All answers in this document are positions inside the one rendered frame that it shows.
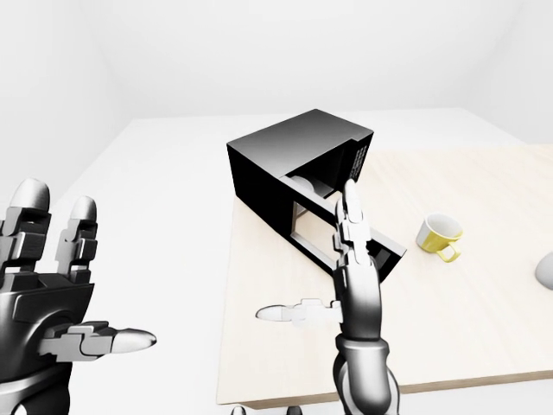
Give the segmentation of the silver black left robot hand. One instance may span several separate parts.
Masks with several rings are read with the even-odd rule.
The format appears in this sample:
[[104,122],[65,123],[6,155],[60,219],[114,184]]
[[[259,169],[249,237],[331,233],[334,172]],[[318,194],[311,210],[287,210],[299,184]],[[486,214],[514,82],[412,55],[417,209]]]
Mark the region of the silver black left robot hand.
[[84,320],[94,289],[89,266],[98,245],[94,199],[75,202],[60,235],[57,270],[36,271],[47,241],[49,205],[47,184],[28,178],[0,220],[0,382],[156,344],[147,331]]

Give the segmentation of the white microwave turntable plate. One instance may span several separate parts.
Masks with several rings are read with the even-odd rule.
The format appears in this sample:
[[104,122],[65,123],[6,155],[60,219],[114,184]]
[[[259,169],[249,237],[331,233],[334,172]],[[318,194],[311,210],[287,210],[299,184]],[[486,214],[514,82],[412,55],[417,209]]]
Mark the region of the white microwave turntable plate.
[[322,198],[329,197],[334,191],[334,189],[332,187],[329,187],[326,183],[311,176],[291,176],[291,179],[303,188],[313,191],[315,194],[319,195]]

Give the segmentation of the black microwave door with window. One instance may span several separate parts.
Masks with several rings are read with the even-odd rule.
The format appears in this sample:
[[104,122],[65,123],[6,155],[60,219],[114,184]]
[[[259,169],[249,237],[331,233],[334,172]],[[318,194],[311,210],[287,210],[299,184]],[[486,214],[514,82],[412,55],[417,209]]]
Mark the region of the black microwave door with window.
[[307,212],[334,227],[333,244],[336,252],[349,248],[356,252],[358,258],[363,254],[370,256],[380,281],[387,278],[406,253],[405,247],[369,226],[353,179],[345,182],[340,198],[334,204],[329,197],[336,193],[335,190],[329,197],[322,198],[294,182],[291,177],[284,176],[280,181],[294,202],[291,230],[283,236],[327,274],[334,273],[338,262],[296,231],[297,219]]

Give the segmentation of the black microwave body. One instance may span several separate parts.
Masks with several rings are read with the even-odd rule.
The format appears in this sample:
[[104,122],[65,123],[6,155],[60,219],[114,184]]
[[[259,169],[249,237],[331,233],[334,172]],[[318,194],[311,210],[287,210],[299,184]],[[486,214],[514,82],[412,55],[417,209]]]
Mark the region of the black microwave body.
[[348,179],[359,179],[372,137],[362,125],[314,109],[232,140],[235,193],[283,236],[291,230],[294,202],[280,179],[311,176],[341,191]]

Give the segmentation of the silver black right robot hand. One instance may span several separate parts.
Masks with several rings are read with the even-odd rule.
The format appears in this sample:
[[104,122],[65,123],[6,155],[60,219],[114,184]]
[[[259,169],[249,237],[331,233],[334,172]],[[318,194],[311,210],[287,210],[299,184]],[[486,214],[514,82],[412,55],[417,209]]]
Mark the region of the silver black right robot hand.
[[269,305],[258,310],[256,318],[297,326],[338,322],[346,337],[376,341],[382,322],[378,269],[366,248],[372,235],[352,179],[346,181],[336,202],[335,221],[334,250],[340,255],[333,274],[335,299],[328,306],[318,298]]

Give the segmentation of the yellow mug with white inside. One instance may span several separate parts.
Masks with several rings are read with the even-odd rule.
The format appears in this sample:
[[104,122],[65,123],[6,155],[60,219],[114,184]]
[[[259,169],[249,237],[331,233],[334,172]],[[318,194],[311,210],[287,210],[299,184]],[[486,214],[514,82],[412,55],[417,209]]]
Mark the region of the yellow mug with white inside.
[[437,254],[444,262],[451,263],[461,255],[457,241],[463,229],[453,217],[442,214],[428,214],[416,236],[416,244],[425,252]]

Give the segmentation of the grey rounded object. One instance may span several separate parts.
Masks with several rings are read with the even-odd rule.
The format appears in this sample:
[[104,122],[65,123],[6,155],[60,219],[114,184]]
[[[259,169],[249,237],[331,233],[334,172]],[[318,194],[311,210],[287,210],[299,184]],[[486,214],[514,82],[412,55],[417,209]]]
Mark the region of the grey rounded object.
[[539,260],[535,268],[535,278],[543,287],[553,291],[553,251]]

